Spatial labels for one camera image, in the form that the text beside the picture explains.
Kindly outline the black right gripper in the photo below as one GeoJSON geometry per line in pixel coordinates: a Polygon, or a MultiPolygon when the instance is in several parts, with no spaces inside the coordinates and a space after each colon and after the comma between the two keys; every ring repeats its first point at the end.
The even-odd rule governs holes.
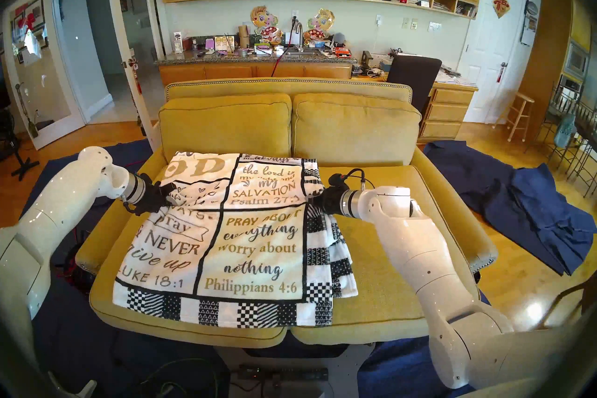
{"type": "Polygon", "coordinates": [[[307,197],[306,212],[325,212],[328,215],[343,215],[342,196],[344,187],[330,186],[321,194],[312,194],[307,197]]]}

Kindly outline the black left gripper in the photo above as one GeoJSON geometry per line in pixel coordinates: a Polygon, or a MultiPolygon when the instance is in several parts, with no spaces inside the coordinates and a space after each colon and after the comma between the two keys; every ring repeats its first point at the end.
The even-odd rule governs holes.
{"type": "Polygon", "coordinates": [[[156,213],[161,208],[177,206],[176,198],[170,196],[177,190],[176,184],[161,184],[158,180],[155,183],[146,173],[136,176],[139,186],[143,186],[143,192],[139,199],[134,202],[134,214],[141,216],[144,213],[156,213]]]}

